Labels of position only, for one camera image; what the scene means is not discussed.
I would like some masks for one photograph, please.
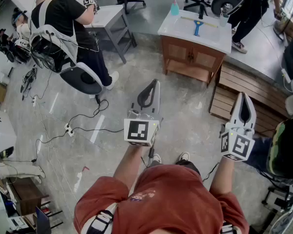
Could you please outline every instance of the red t-shirt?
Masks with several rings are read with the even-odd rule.
[[[212,195],[193,170],[180,165],[146,169],[128,196],[125,184],[101,177],[75,207],[78,233],[101,210],[117,202],[113,234],[149,234],[164,229],[185,234],[219,234],[226,221],[249,233],[249,225],[234,194]]]

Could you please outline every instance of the blue tool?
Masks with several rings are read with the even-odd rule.
[[[195,23],[195,32],[194,32],[194,35],[199,37],[199,27],[202,26],[204,23],[202,21],[197,21],[197,20],[193,20],[194,23]]]

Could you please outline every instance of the black t-shirt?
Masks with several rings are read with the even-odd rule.
[[[39,11],[42,3],[38,4],[32,11],[31,18],[36,28],[39,27]],[[47,8],[45,24],[53,26],[59,32],[71,37],[73,35],[73,23],[76,40],[80,47],[95,49],[94,38],[86,31],[85,27],[75,21],[86,8],[76,0],[52,0]],[[88,50],[78,48],[78,57],[82,57]]]
[[[8,35],[7,34],[3,34],[2,36],[0,36],[0,46],[6,46],[9,44],[8,39]]]

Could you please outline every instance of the sink cabinet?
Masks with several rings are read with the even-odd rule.
[[[210,83],[217,73],[225,53],[174,37],[161,36],[163,47],[163,73],[176,72]]]

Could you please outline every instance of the gray floor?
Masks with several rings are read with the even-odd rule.
[[[116,4],[117,0],[97,0],[100,6]],[[146,7],[142,3],[131,2],[128,4],[128,21],[133,32],[157,35],[164,18],[170,10],[173,0],[145,0]],[[189,3],[185,0],[177,0],[179,8]],[[247,54],[242,54],[235,49],[226,60],[243,68],[262,79],[273,84],[283,92],[287,92],[283,87],[283,77],[280,69],[284,43],[282,43],[274,34],[272,24],[274,5],[263,15],[262,21],[242,40],[248,49]],[[192,12],[198,12],[198,7],[189,9]],[[210,8],[207,8],[209,16],[213,16]]]
[[[208,113],[214,84],[206,84],[182,75],[163,75],[162,55],[157,38],[137,35],[138,47],[126,53],[123,65],[115,52],[104,51],[110,71],[120,73],[115,88],[106,91],[103,98],[109,107],[101,112],[105,116],[102,128],[119,130],[123,127],[131,93],[143,82],[157,78],[161,82],[161,115],[164,117],[156,139],[155,150],[164,163],[173,163],[182,151],[191,153],[191,161],[198,167],[202,177],[220,160],[219,131],[224,121]],[[97,108],[94,100],[66,84],[57,74],[52,74],[49,85],[39,105],[35,108],[31,98],[21,100],[22,76],[30,67],[20,65],[11,76],[8,93],[2,109],[6,109],[17,135],[14,159],[31,160],[36,157],[35,142],[46,141],[45,125],[49,138],[62,135],[64,122],[77,114],[91,116]],[[42,96],[50,71],[38,70],[31,95]],[[72,125],[85,129],[95,128],[100,115],[93,119],[80,116]],[[123,133],[99,132],[91,143],[93,132],[77,130],[74,137],[65,135],[48,144],[37,144],[38,161],[46,173],[40,188],[48,193],[55,206],[64,211],[64,225],[53,233],[75,233],[72,225],[77,200],[100,176],[113,175],[128,144]],[[209,188],[213,175],[205,182]],[[236,193],[250,224],[261,224],[268,210],[261,205],[270,183],[257,171],[244,163],[237,163],[233,191]]]

